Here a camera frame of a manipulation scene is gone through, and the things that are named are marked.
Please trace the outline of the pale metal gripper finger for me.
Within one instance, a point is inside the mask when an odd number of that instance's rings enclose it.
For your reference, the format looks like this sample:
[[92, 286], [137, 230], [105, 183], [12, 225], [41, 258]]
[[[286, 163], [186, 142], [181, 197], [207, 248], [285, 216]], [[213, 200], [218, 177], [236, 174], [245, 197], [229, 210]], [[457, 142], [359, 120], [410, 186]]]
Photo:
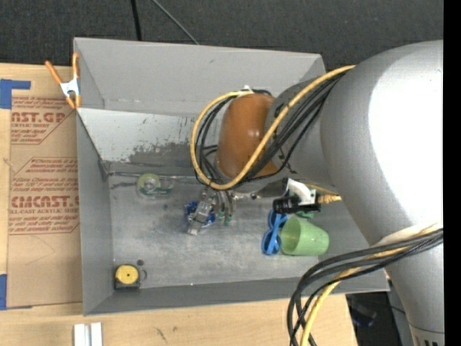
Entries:
[[186, 205], [187, 233], [198, 235], [202, 228], [213, 224], [213, 208], [206, 201], [192, 201]]

